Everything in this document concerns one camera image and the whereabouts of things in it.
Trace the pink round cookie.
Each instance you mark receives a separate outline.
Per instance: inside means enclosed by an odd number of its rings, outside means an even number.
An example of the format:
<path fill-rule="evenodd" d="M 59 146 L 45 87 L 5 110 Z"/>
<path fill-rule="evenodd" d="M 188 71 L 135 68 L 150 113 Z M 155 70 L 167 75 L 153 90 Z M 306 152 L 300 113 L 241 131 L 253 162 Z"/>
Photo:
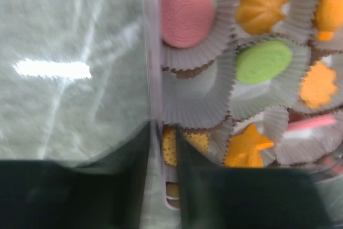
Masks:
<path fill-rule="evenodd" d="M 304 120 L 289 123 L 286 131 L 300 131 L 316 127 L 322 127 L 334 124 L 335 121 L 336 119 L 332 114 L 315 116 L 312 118 L 307 118 Z"/>
<path fill-rule="evenodd" d="M 215 16 L 214 0 L 161 0 L 161 30 L 165 43 L 191 48 L 209 34 Z"/>

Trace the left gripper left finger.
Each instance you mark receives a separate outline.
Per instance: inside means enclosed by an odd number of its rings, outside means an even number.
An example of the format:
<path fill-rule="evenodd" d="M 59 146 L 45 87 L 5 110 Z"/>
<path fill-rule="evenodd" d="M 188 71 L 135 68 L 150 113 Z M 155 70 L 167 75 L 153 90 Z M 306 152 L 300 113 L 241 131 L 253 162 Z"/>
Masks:
<path fill-rule="evenodd" d="M 1 228 L 139 228 L 151 122 L 99 159 L 1 161 Z"/>

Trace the green round cookie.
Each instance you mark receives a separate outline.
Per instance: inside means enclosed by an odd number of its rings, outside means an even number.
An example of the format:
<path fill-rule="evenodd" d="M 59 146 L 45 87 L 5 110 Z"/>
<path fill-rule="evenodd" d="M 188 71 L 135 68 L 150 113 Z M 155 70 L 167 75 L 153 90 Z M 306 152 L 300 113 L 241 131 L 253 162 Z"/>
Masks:
<path fill-rule="evenodd" d="M 292 59 L 292 50 L 282 41 L 257 43 L 237 55 L 236 79 L 243 84 L 262 83 L 282 73 Z"/>

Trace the orange flower cookie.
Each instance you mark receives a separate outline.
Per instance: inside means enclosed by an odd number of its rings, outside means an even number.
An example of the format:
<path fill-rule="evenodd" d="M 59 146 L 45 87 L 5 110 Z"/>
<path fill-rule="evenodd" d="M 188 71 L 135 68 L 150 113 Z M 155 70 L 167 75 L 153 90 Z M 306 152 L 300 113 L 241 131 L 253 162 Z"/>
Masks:
<path fill-rule="evenodd" d="M 285 19 L 282 7 L 289 0 L 240 0 L 235 10 L 235 20 L 251 34 L 271 33 L 273 26 Z"/>

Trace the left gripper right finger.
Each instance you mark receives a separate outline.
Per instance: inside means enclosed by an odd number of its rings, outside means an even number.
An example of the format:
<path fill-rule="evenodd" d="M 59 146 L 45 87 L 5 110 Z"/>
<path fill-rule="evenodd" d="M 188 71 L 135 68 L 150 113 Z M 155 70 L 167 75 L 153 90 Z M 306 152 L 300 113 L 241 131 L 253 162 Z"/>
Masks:
<path fill-rule="evenodd" d="M 225 168 L 176 127 L 183 228 L 333 228 L 313 178 L 300 169 Z"/>

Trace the square cookie tin with liners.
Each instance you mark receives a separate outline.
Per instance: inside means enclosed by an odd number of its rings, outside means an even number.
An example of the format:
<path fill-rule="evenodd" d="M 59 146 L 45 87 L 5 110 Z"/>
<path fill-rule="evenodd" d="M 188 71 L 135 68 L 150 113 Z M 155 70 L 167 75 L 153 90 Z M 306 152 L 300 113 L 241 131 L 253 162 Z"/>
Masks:
<path fill-rule="evenodd" d="M 229 168 L 342 187 L 342 0 L 143 0 L 152 139 L 171 209 L 179 134 Z"/>

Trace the orange cookie tin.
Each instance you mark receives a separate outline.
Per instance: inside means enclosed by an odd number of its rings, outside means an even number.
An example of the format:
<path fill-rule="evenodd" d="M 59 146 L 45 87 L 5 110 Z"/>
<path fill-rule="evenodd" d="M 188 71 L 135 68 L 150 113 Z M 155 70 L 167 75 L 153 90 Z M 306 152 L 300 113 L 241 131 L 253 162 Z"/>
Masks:
<path fill-rule="evenodd" d="M 208 133 L 193 134 L 184 132 L 183 136 L 200 153 L 205 154 L 207 152 L 210 144 Z M 177 165 L 176 130 L 173 127 L 167 127 L 163 131 L 163 158 L 166 164 L 171 166 Z"/>
<path fill-rule="evenodd" d="M 323 61 L 316 61 L 310 66 L 300 88 L 300 98 L 310 109 L 319 109 L 332 101 L 338 91 L 335 84 L 337 73 Z"/>
<path fill-rule="evenodd" d="M 226 154 L 225 167 L 263 167 L 260 152 L 274 146 L 274 142 L 261 134 L 254 124 L 250 124 L 239 135 L 234 136 Z"/>

